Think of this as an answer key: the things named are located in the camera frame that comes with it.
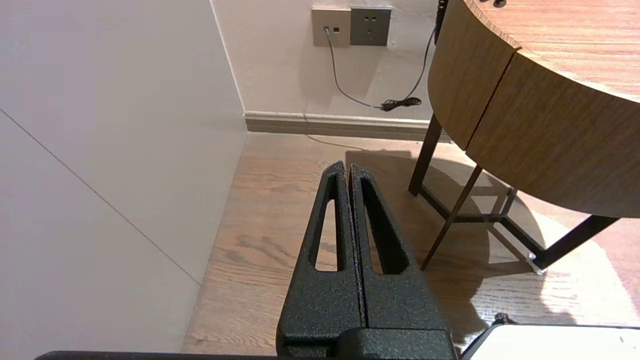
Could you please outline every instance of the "textured black metal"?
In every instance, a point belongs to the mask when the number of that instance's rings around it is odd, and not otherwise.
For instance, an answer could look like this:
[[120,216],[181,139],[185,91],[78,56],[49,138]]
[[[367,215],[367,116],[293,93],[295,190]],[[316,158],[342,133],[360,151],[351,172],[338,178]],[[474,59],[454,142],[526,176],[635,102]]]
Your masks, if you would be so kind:
[[[373,176],[353,165],[349,194],[356,243],[360,247],[368,327],[448,331],[424,274],[399,234]],[[384,274],[377,274],[371,264],[367,215]]]
[[[352,165],[348,192],[345,180],[341,162],[322,176],[276,331],[278,355],[455,359],[449,326],[373,176]],[[320,272],[314,254],[331,199],[344,261]],[[367,216],[383,274],[372,267]]]
[[351,329],[338,339],[340,359],[455,359],[444,330]]
[[[327,204],[334,200],[338,271],[316,270],[315,263]],[[279,355],[328,357],[344,331],[363,326],[358,299],[349,197],[342,162],[320,178],[298,261],[276,331]]]

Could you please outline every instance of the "black cable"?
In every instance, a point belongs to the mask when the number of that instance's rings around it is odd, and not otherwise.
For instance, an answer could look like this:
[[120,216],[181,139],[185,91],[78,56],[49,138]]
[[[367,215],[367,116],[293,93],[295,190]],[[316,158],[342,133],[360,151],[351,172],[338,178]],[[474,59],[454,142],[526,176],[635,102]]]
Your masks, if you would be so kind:
[[435,30],[436,29],[434,28],[433,31],[431,32],[431,36],[429,36],[429,42],[427,43],[427,48],[424,51],[424,59],[422,61],[422,70],[420,71],[420,76],[418,77],[418,80],[415,82],[415,85],[413,86],[409,94],[403,100],[389,99],[383,102],[382,104],[380,104],[380,106],[375,106],[375,105],[367,104],[366,102],[360,101],[358,99],[355,99],[354,97],[344,92],[340,87],[340,84],[338,83],[338,75],[336,74],[336,71],[335,71],[335,57],[333,55],[333,45],[331,44],[331,34],[329,32],[329,28],[325,27],[324,33],[326,33],[326,39],[327,41],[329,41],[329,50],[331,51],[331,64],[333,66],[333,80],[335,80],[335,86],[338,88],[338,91],[340,91],[340,93],[342,93],[342,95],[347,97],[349,100],[355,101],[358,104],[361,104],[370,108],[380,109],[382,111],[391,111],[397,108],[398,106],[416,106],[416,105],[422,104],[422,100],[420,100],[418,97],[410,97],[410,96],[414,93],[414,91],[418,88],[418,85],[420,85],[420,82],[422,81],[424,71],[426,70],[426,67],[427,67],[427,55],[429,54],[429,47],[431,46],[431,41],[433,39],[433,34],[435,33]]
[[335,58],[333,57],[333,46],[331,45],[331,35],[329,34],[329,28],[325,27],[324,28],[324,33],[326,33],[326,39],[327,41],[329,41],[329,50],[331,51],[331,64],[333,65],[333,79],[335,80],[335,86],[338,88],[338,90],[340,90],[340,92],[346,96],[348,99],[351,99],[352,101],[357,102],[358,104],[364,105],[364,106],[368,106],[370,108],[374,108],[374,109],[382,109],[382,106],[375,106],[375,105],[371,105],[371,104],[367,104],[364,101],[360,101],[358,99],[355,99],[354,97],[349,96],[346,92],[342,91],[342,88],[340,87],[340,84],[338,84],[338,75],[336,75],[335,73]]

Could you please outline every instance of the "wall plate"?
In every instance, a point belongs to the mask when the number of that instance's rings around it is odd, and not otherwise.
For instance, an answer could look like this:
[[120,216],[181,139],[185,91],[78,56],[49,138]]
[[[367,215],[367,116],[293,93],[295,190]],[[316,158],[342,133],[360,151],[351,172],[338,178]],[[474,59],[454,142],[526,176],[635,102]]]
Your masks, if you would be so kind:
[[387,46],[390,8],[351,8],[351,45]]
[[329,27],[331,45],[348,47],[351,41],[351,9],[311,9],[314,46],[329,46],[324,27]]

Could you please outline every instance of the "wooden floor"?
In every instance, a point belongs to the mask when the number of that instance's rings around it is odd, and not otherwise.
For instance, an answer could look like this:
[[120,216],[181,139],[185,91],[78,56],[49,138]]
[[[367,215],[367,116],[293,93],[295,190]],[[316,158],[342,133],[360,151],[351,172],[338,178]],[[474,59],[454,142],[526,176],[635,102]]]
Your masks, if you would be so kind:
[[[275,331],[318,180],[335,161],[369,169],[420,261],[444,221],[406,190],[420,142],[250,133],[200,289],[185,352],[275,354]],[[473,169],[455,145],[436,149],[425,183],[451,207]],[[464,212],[489,212],[506,187],[486,172]],[[549,246],[585,214],[519,193],[510,215]],[[335,266],[328,214],[319,263]],[[640,222],[623,219],[549,268],[531,272],[501,225],[454,224],[425,271],[464,348],[497,312],[523,323],[640,326]]]

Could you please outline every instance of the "black metal table leg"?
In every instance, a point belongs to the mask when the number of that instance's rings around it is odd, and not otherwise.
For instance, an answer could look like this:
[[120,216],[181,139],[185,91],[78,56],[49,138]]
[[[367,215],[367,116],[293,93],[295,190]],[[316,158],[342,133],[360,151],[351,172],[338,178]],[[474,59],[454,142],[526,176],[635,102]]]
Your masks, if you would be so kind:
[[567,235],[564,235],[555,244],[551,245],[550,248],[536,256],[533,263],[540,269],[549,267],[619,219],[591,215],[587,220],[574,227]]
[[420,155],[418,156],[418,161],[415,164],[413,175],[409,184],[409,192],[413,196],[421,195],[438,212],[438,214],[440,214],[440,216],[445,219],[445,224],[440,230],[436,241],[434,242],[432,248],[429,250],[429,254],[422,262],[422,266],[420,267],[421,270],[424,270],[427,267],[429,261],[433,257],[433,254],[436,252],[438,246],[444,239],[444,236],[447,234],[447,231],[455,222],[501,223],[511,234],[516,237],[516,239],[520,243],[525,245],[527,249],[529,249],[529,251],[531,251],[533,255],[535,255],[532,263],[540,270],[544,270],[549,267],[549,265],[555,263],[561,257],[567,255],[573,249],[582,245],[585,241],[589,240],[595,234],[604,230],[607,226],[613,224],[619,219],[591,215],[587,220],[578,225],[575,229],[571,230],[567,235],[553,244],[553,246],[551,246],[549,249],[544,249],[538,242],[536,242],[535,239],[527,234],[524,229],[522,229],[511,218],[509,218],[509,210],[511,209],[511,205],[515,201],[518,194],[518,190],[515,188],[509,189],[504,207],[498,214],[458,214],[460,208],[462,207],[462,204],[473,188],[477,177],[482,172],[481,167],[476,167],[474,169],[471,178],[469,178],[467,184],[462,190],[462,193],[460,194],[460,197],[458,197],[458,201],[456,202],[453,209],[449,211],[447,207],[444,206],[444,204],[442,204],[442,202],[438,200],[438,198],[436,198],[434,194],[432,194],[429,189],[427,189],[422,184],[429,168],[429,164],[431,163],[431,159],[433,158],[433,153],[435,151],[436,145],[438,145],[440,134],[442,134],[442,126],[440,125],[438,119],[434,114],[431,117],[431,122],[429,123],[429,128],[427,129],[427,133],[424,137],[422,149],[420,150]]
[[422,262],[422,266],[420,266],[420,270],[424,270],[427,267],[427,265],[429,264],[429,261],[431,261],[431,258],[433,257],[433,254],[435,254],[436,250],[438,250],[438,246],[440,246],[440,243],[442,243],[442,240],[444,239],[444,236],[447,234],[447,231],[451,227],[451,224],[453,224],[456,221],[456,217],[458,216],[458,213],[460,212],[462,205],[465,203],[465,200],[469,196],[471,189],[473,189],[474,184],[476,183],[481,173],[482,173],[482,168],[479,166],[476,166],[474,171],[471,173],[471,176],[469,177],[467,184],[462,189],[462,192],[460,193],[460,196],[458,197],[456,204],[453,206],[453,209],[451,209],[451,212],[449,213],[449,217],[447,217],[447,221],[442,226],[442,229],[440,230],[440,233],[438,234],[436,241],[433,243],[431,250],[429,250],[429,254],[427,255],[426,258],[424,258],[424,261]]
[[440,134],[442,134],[442,126],[438,122],[438,119],[436,119],[436,115],[433,114],[431,122],[429,122],[429,127],[427,128],[427,134],[424,136],[424,142],[422,143],[422,149],[420,150],[418,161],[413,169],[411,182],[409,183],[409,192],[413,196],[417,196],[420,192],[420,188],[422,188],[422,182],[424,180],[424,176],[427,174],[427,169],[429,168],[429,163],[433,157],[436,145],[438,145]]

